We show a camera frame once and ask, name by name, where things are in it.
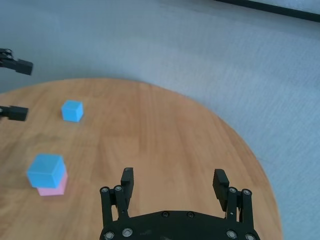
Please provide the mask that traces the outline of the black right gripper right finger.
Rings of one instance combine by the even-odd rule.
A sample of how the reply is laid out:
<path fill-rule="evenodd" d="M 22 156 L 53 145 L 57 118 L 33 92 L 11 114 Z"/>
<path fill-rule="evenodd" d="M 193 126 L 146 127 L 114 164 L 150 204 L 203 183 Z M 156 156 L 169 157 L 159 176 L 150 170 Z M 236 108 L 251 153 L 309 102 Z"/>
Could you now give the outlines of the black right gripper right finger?
<path fill-rule="evenodd" d="M 215 169 L 212 186 L 225 219 L 237 221 L 239 210 L 239 222 L 246 225 L 254 225 L 252 192 L 249 189 L 237 190 L 230 186 L 229 179 L 223 169 Z"/>

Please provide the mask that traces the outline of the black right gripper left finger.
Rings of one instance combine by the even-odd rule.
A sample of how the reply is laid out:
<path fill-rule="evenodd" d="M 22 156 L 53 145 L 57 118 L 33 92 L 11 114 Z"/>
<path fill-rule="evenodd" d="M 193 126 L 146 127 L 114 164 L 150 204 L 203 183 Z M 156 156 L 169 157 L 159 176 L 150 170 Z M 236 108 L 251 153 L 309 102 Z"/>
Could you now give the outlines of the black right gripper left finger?
<path fill-rule="evenodd" d="M 128 208 L 134 188 L 134 170 L 126 167 L 123 170 L 120 184 L 114 188 L 103 186 L 100 188 L 102 224 L 106 227 L 113 222 L 112 206 L 116 207 L 118 219 L 129 218 Z"/>

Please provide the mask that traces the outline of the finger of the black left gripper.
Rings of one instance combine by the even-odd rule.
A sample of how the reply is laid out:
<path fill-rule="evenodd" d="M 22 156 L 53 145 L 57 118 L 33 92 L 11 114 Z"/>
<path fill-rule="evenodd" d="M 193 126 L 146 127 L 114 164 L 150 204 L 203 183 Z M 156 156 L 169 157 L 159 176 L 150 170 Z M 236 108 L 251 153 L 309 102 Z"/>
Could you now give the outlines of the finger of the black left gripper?
<path fill-rule="evenodd" d="M 20 106 L 1 106 L 0 117 L 8 118 L 12 121 L 24 122 L 27 119 L 29 109 Z"/>
<path fill-rule="evenodd" d="M 14 70 L 17 73 L 31 76 L 33 71 L 33 63 L 22 60 L 15 59 L 13 56 L 13 51 L 9 48 L 0 49 L 0 67 L 5 69 Z"/>

